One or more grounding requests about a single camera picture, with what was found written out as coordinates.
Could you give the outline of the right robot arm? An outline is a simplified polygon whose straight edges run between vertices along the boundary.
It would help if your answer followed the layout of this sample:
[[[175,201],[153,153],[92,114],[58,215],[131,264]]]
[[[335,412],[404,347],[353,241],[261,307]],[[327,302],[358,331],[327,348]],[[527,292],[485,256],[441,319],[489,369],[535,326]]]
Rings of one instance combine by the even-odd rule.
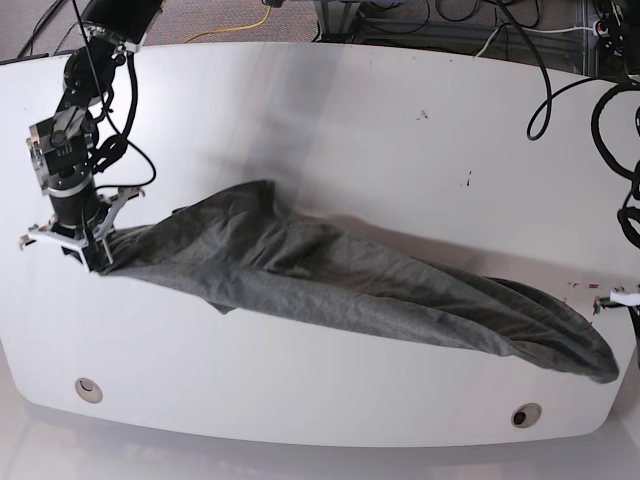
[[[105,198],[95,177],[133,145],[129,135],[139,99],[134,57],[163,6],[161,1],[92,1],[75,12],[83,45],[65,64],[55,113],[31,126],[27,139],[39,187],[54,216],[46,226],[31,227],[20,238],[21,247],[48,241],[81,254],[104,244],[119,210],[142,194],[140,184],[123,185]],[[124,127],[101,140],[98,126],[110,118],[112,84],[121,66],[129,73],[129,111]]]

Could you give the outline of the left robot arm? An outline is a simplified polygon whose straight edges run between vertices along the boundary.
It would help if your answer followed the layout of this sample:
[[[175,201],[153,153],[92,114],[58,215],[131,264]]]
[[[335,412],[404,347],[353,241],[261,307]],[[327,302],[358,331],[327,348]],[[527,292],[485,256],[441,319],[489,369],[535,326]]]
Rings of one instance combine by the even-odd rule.
[[[511,11],[503,1],[495,1],[495,5],[506,17],[508,23],[521,36],[522,40],[533,54],[542,74],[545,85],[546,98],[534,111],[526,129],[527,138],[530,141],[537,141],[546,133],[546,130],[549,126],[552,114],[553,100],[560,94],[570,90],[571,88],[596,81],[596,78],[586,78],[583,80],[579,80],[553,92],[551,80],[544,60],[535,47],[533,41],[527,35],[528,32],[532,32],[532,29],[530,29],[529,27],[523,27],[515,19],[515,17],[512,15]],[[626,38],[630,35],[630,28],[636,28],[639,26],[639,2],[631,1],[623,7],[618,7],[617,4],[613,2],[612,6],[607,9],[607,12],[616,18],[616,22],[619,24],[617,29],[623,33],[621,42],[624,43]],[[609,90],[607,90],[597,101],[590,118],[590,133],[597,152],[612,172],[630,182],[629,191],[627,192],[623,200],[621,208],[616,213],[616,219],[626,240],[636,249],[639,248],[639,208],[631,205],[630,201],[639,201],[639,163],[636,163],[633,170],[629,170],[623,167],[618,162],[618,160],[614,157],[603,140],[600,130],[600,120],[605,107],[616,96],[619,96],[623,93],[638,91],[639,82],[636,80],[630,79],[627,82],[616,83]]]

